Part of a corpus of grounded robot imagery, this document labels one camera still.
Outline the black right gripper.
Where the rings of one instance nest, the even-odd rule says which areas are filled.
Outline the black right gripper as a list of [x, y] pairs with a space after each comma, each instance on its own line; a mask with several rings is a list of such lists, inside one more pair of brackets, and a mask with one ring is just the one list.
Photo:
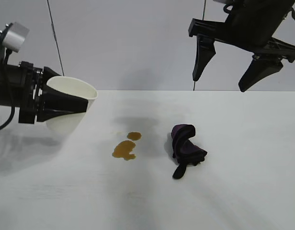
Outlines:
[[197, 41], [193, 80], [200, 79], [216, 54], [215, 41], [255, 54], [275, 55], [252, 57], [238, 83], [241, 92], [279, 72], [283, 68], [281, 58], [294, 62], [295, 46], [273, 37], [294, 4], [294, 0], [234, 0], [223, 7], [228, 14], [224, 22], [192, 19], [188, 34]]

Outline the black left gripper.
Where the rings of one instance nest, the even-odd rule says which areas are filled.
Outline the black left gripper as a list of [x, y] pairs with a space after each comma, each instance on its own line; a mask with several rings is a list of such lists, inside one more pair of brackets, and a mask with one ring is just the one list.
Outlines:
[[39, 95], [43, 83], [47, 83], [52, 77], [61, 76], [49, 67], [36, 68], [33, 63], [22, 61], [19, 65], [25, 77], [23, 95], [20, 103], [20, 124], [34, 124], [45, 122], [49, 119], [84, 113], [88, 108], [88, 100], [57, 91], [49, 86], [44, 86]]

